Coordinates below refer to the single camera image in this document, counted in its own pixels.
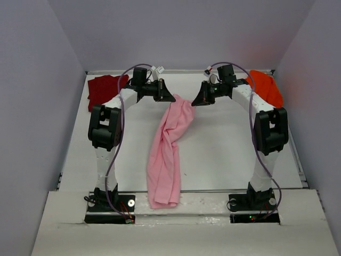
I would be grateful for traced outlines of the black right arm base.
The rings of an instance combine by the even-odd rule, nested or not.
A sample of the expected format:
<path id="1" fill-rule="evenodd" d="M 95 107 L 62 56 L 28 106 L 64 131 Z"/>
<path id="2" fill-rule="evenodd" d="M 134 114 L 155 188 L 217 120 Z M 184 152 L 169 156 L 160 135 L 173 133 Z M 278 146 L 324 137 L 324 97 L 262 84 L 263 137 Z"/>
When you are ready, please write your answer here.
<path id="1" fill-rule="evenodd" d="M 230 194 L 226 204 L 232 223 L 277 223 L 280 218 L 273 189 L 256 191 L 249 183 L 246 192 Z"/>

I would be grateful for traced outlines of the pink t shirt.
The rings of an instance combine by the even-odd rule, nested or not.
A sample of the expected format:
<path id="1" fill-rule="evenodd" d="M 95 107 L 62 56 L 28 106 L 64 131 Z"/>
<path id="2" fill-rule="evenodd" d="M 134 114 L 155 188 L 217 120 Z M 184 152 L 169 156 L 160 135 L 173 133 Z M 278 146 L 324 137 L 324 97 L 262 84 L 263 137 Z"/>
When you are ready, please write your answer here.
<path id="1" fill-rule="evenodd" d="M 152 209 L 176 207 L 181 194 L 178 139 L 195 117 L 191 101 L 174 95 L 153 139 L 147 164 L 148 201 Z"/>

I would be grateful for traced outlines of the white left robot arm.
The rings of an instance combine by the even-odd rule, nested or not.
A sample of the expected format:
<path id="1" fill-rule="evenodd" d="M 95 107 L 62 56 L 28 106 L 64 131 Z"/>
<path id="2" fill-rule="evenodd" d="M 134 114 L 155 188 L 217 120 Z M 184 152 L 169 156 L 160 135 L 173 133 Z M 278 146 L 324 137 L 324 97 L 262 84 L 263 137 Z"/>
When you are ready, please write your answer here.
<path id="1" fill-rule="evenodd" d="M 98 180 L 94 189 L 97 197 L 108 196 L 111 201 L 118 198 L 118 182 L 115 177 L 115 160 L 120 149 L 125 127 L 125 111 L 144 97 L 155 102 L 175 102 L 165 81 L 159 75 L 163 66 L 135 65 L 130 70 L 132 78 L 121 86 L 128 71 L 119 76 L 116 89 L 118 94 L 111 100 L 94 105 L 88 128 L 88 138 L 96 152 Z"/>

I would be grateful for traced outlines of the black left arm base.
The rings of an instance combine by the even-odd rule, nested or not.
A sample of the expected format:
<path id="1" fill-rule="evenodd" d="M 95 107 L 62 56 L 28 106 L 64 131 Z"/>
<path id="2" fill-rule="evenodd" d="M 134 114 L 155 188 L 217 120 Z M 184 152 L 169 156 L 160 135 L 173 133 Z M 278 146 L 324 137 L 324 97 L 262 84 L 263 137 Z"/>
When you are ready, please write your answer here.
<path id="1" fill-rule="evenodd" d="M 114 224 L 130 225 L 135 223 L 136 197 L 133 194 L 113 191 L 105 192 L 95 188 L 87 196 L 85 223 L 87 224 Z"/>

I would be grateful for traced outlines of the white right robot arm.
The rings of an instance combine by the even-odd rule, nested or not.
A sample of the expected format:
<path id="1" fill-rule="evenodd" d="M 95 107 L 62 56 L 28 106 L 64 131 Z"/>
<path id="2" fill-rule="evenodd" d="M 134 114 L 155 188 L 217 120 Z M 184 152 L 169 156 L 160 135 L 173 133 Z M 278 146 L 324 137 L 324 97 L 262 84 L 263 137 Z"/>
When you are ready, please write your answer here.
<path id="1" fill-rule="evenodd" d="M 259 94 L 260 84 L 251 71 L 247 78 L 238 79 L 234 73 L 236 64 L 217 62 L 217 78 L 213 79 L 213 66 L 208 66 L 193 106 L 209 106 L 216 98 L 228 97 L 238 103 L 249 116 L 251 139 L 256 154 L 253 176 L 249 182 L 255 192 L 265 192 L 275 183 L 273 169 L 275 161 L 288 143 L 288 115 L 281 107 L 267 102 Z"/>

